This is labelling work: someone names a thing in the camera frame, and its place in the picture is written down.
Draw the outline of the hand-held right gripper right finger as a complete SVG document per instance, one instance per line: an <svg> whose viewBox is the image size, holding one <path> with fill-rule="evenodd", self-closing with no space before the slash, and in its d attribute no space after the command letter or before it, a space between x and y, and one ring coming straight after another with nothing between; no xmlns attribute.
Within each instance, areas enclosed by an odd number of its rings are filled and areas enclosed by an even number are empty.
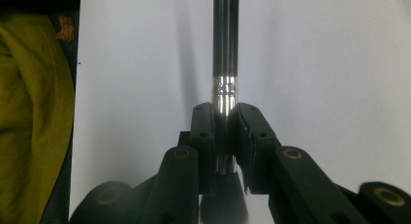
<svg viewBox="0 0 411 224"><path fill-rule="evenodd" d="M229 115L229 136L245 189L268 194L271 159L281 143L263 114L255 106L238 103Z"/></svg>

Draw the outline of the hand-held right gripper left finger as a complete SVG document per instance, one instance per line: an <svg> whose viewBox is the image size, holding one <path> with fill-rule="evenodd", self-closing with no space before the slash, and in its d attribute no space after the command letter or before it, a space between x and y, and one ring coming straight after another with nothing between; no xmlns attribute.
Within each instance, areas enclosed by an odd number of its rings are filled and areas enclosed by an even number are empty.
<svg viewBox="0 0 411 224"><path fill-rule="evenodd" d="M211 195L215 191L217 173L215 108L210 103L202 103L192 110L191 128L181 131L178 145L188 145L198 152L199 192Z"/></svg>

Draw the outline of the black makeup brush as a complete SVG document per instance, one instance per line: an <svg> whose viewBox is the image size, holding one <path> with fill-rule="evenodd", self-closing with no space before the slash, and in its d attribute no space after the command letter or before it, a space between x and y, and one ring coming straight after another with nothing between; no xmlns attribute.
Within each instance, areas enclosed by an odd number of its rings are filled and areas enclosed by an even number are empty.
<svg viewBox="0 0 411 224"><path fill-rule="evenodd" d="M239 0L213 0L213 87L216 150L215 188L200 204L202 224L247 224L248 213L237 173L229 115L237 104Z"/></svg>

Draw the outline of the olive green garment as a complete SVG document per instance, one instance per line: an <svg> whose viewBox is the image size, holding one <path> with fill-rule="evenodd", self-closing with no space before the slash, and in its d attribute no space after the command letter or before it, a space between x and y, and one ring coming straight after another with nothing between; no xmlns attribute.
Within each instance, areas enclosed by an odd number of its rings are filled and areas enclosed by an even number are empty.
<svg viewBox="0 0 411 224"><path fill-rule="evenodd" d="M48 16L0 12L0 224L68 221L75 89Z"/></svg>

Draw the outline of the dark cloth with orange patch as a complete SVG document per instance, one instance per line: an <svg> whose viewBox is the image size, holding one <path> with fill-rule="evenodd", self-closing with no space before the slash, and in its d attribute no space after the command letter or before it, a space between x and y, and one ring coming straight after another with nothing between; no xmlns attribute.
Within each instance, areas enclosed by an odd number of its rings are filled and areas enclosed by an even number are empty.
<svg viewBox="0 0 411 224"><path fill-rule="evenodd" d="M77 84L79 11L55 13L48 18L68 62L73 84Z"/></svg>

